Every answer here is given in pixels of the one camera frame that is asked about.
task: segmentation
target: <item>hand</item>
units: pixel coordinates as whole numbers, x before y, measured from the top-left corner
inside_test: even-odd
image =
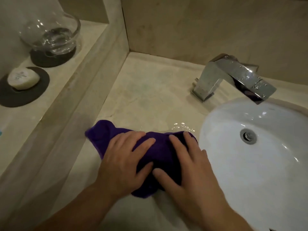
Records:
[[[162,169],[153,174],[184,214],[199,226],[210,229],[215,221],[222,222],[232,211],[213,173],[205,150],[188,132],[184,132],[186,147],[173,135],[170,140],[176,150],[182,171],[182,186],[177,185]]]
[[[130,131],[110,140],[94,185],[113,202],[140,188],[152,171],[151,162],[136,173],[139,160],[155,143],[155,139],[148,139],[132,151],[143,136],[145,132]]]

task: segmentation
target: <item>faucet spout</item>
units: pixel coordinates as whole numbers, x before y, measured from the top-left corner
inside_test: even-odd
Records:
[[[273,85],[239,63],[234,56],[221,54],[205,66],[192,93],[204,102],[214,95],[222,80],[230,83],[256,104],[265,101],[276,91]]]

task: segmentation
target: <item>cleaning cloth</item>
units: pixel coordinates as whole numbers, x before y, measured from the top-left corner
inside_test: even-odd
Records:
[[[110,140],[120,133],[131,131],[124,128],[116,128],[112,122],[107,120],[98,121],[92,128],[86,131],[85,135],[97,149],[101,159],[104,158]],[[156,142],[150,147],[147,153],[141,158],[137,165],[139,172],[146,164],[153,162],[153,168],[161,168],[164,170],[178,185],[181,185],[181,166],[177,158],[175,149],[169,140],[169,135],[174,135],[187,147],[183,131],[175,133],[156,133],[148,132],[140,140],[137,141],[133,150],[141,143],[149,138],[156,139]],[[132,195],[140,198],[147,198],[154,194],[158,189],[164,190],[156,181],[152,174],[145,179],[142,186],[135,190]]]

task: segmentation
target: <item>sink drain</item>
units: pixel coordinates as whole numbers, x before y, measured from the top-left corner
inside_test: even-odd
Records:
[[[240,136],[241,139],[249,145],[255,144],[257,142],[256,133],[250,129],[242,129],[240,132]]]

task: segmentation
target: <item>person's left hand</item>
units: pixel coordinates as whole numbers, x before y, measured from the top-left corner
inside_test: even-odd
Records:
[[[129,131],[118,134],[109,142],[94,185],[113,202],[140,188],[152,171],[151,162],[136,173],[139,160],[155,143],[155,139],[148,139],[132,151],[143,136],[145,132]]]

